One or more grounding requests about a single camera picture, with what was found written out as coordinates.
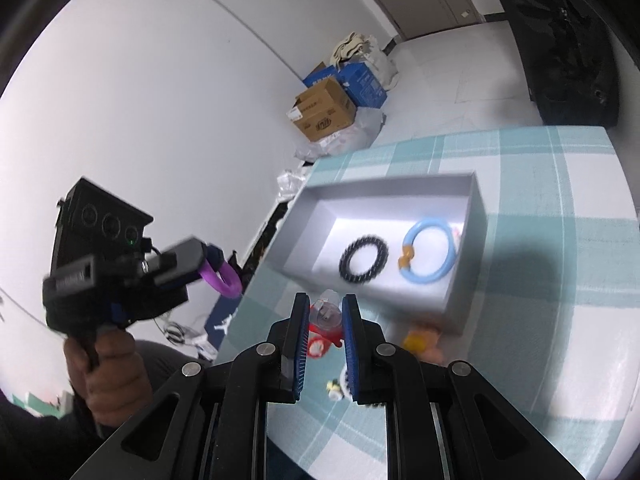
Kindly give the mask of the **person's left hand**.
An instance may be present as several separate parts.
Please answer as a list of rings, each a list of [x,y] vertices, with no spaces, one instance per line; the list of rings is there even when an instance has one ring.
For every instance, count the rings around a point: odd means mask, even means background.
[[[70,383],[87,404],[94,421],[111,428],[121,424],[152,401],[152,386],[136,342],[124,330],[108,330],[93,347],[97,367],[72,337],[64,342]]]

